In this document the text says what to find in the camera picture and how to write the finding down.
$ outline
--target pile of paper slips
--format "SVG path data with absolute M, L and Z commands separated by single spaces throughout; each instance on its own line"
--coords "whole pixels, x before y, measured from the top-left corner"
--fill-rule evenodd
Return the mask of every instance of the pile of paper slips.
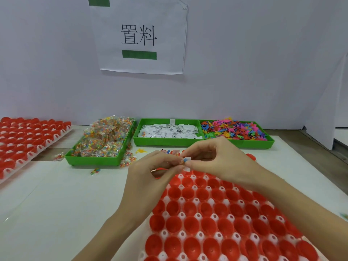
M 143 125 L 138 137 L 202 139 L 202 136 L 196 134 L 198 134 L 197 126 L 163 123 L 161 125 Z

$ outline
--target paper sign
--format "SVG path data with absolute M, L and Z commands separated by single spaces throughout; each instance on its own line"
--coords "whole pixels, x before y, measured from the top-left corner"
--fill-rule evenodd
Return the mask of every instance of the paper sign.
M 180 0 L 89 0 L 101 70 L 182 74 L 188 6 Z

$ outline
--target chinese characters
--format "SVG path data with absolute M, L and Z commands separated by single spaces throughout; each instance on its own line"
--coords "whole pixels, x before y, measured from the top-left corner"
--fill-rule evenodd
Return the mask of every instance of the chinese characters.
M 135 40 L 135 34 L 138 33 L 136 30 L 136 25 L 123 25 L 122 24 L 122 31 L 124 32 L 124 42 L 122 44 L 139 44 Z M 140 32 L 139 34 L 141 35 L 140 43 L 143 43 L 145 45 L 145 41 L 150 41 L 152 40 L 152 46 L 154 47 L 154 41 L 157 39 L 154 37 L 154 26 L 152 28 L 145 27 L 140 27 Z

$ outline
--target green rectangle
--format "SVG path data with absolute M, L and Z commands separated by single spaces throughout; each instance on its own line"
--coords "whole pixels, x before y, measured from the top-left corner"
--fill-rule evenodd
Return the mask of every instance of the green rectangle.
M 213 122 L 214 120 L 199 120 L 199 123 L 204 121 Z M 267 141 L 262 140 L 238 140 L 238 139 L 229 139 L 229 141 L 238 148 L 242 149 L 270 149 L 274 144 L 274 139 L 266 133 L 265 130 L 262 129 L 261 126 L 256 122 L 251 121 L 240 121 L 241 123 L 254 123 L 256 126 L 266 135 Z
M 149 138 L 149 137 L 138 137 L 139 131 L 143 125 L 153 125 L 169 123 L 169 119 L 157 119 L 157 118 L 142 118 L 139 125 L 134 133 L 134 144 L 136 146 L 183 146 L 188 147 L 197 141 L 204 139 L 202 127 L 200 126 L 199 120 L 194 119 L 175 119 L 176 125 L 195 125 L 198 128 L 197 136 L 202 136 L 202 139 L 186 139 L 186 138 Z
M 110 0 L 88 0 L 89 6 L 110 7 Z
M 154 59 L 157 60 L 157 52 L 138 51 L 138 50 L 122 50 L 123 58 L 139 58 L 139 59 Z
M 95 166 L 118 166 L 121 163 L 123 155 L 126 152 L 128 143 L 130 142 L 136 127 L 136 122 L 131 126 L 126 139 L 123 142 L 123 145 L 118 153 L 118 155 L 114 158 L 104 158 L 104 157 L 74 157 L 71 154 L 75 151 L 76 145 L 80 143 L 80 140 L 74 145 L 74 147 L 65 155 L 67 162 L 72 165 L 95 165 Z

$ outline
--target green tape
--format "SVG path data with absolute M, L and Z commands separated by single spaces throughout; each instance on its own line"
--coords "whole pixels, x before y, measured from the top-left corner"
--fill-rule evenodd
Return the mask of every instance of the green tape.
M 139 58 L 139 59 L 154 59 L 157 60 L 157 52 L 138 51 L 138 50 L 122 50 L 123 58 Z
M 88 0 L 89 6 L 110 7 L 110 0 Z

